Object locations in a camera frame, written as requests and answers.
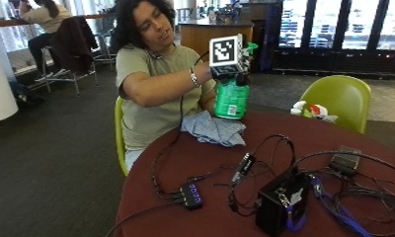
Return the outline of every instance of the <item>green bottle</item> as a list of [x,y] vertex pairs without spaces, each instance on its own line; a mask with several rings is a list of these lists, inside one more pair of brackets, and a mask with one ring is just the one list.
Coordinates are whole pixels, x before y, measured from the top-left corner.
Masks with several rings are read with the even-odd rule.
[[215,115],[224,119],[240,119],[247,112],[248,84],[245,76],[224,79],[219,83]]

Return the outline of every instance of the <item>red round table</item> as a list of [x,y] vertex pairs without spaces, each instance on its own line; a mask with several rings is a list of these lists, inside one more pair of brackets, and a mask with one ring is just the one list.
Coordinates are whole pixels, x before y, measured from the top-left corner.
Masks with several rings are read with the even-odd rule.
[[[295,145],[296,157],[311,153],[337,150],[340,145],[357,148],[395,165],[395,150],[365,135],[313,118],[303,118],[283,114],[248,113],[241,122],[247,129],[244,141],[247,146],[224,147],[217,144],[201,143],[187,132],[181,132],[169,151],[157,159],[155,175],[165,191],[176,191],[188,177],[199,176],[213,171],[221,165],[237,165],[247,152],[251,152],[259,142],[272,134],[285,135]],[[168,132],[147,148],[140,156],[124,183],[117,221],[125,216],[163,205],[169,200],[155,193],[151,181],[151,163],[160,150],[175,139],[177,131]],[[269,163],[276,140],[267,141],[255,153],[257,160]],[[312,157],[301,162],[300,168],[321,169],[328,166],[330,156]],[[275,153],[272,171],[280,174],[291,163],[289,148],[281,143]],[[268,236],[255,225],[253,215],[243,217],[233,213],[227,205],[229,188],[217,184],[229,184],[235,169],[215,172],[205,180],[196,183],[203,199],[203,207],[188,210],[181,204],[172,204],[152,209],[129,218],[115,230],[117,237],[139,236]],[[395,182],[395,171],[376,162],[361,159],[358,172],[370,177]],[[259,189],[273,179],[271,173],[245,179],[237,186],[237,198],[241,202],[255,200]],[[334,190],[336,183],[330,182],[327,189]],[[374,208],[377,201],[366,200],[365,206],[354,206],[354,212]],[[307,204],[307,222],[297,232],[285,230],[280,236],[356,236],[345,229],[327,212],[320,202],[309,192]],[[392,225],[369,226],[368,230],[385,232]]]

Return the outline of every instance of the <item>olive green t-shirt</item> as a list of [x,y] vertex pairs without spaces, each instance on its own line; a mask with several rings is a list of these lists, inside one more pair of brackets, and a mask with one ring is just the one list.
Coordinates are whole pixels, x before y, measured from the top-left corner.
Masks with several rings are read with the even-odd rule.
[[135,72],[144,72],[149,76],[163,75],[188,69],[195,65],[199,54],[195,50],[181,45],[175,51],[164,54],[160,59],[136,47],[124,47],[119,50],[116,58],[119,95],[125,99],[123,104],[123,135],[127,149],[144,149],[164,133],[180,124],[180,106],[183,116],[201,112],[199,108],[200,98],[215,88],[215,81],[209,80],[200,88],[193,89],[180,98],[157,107],[144,108],[139,106],[129,95],[125,95],[120,86],[127,76]]

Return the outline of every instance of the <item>bottle label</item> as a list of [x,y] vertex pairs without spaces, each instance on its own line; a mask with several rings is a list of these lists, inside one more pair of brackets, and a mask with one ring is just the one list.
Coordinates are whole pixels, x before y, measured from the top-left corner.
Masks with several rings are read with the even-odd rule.
[[236,80],[219,84],[215,115],[225,119],[240,119],[247,112],[248,85],[237,86]]

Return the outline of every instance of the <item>adapter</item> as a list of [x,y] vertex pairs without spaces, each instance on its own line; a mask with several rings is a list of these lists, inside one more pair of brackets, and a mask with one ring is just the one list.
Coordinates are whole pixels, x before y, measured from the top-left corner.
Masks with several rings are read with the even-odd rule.
[[249,155],[249,153],[247,153],[245,157],[243,158],[243,160],[240,162],[240,165],[239,165],[239,167],[236,169],[236,173],[235,173],[233,178],[232,178],[232,182],[233,182],[235,185],[241,181],[241,177],[244,175],[247,175],[247,173],[248,173],[248,171],[251,169],[253,161],[255,161],[253,156]]
[[360,150],[344,145],[338,148],[340,151],[350,152],[352,154],[336,153],[332,156],[329,167],[342,175],[352,176],[357,170]]

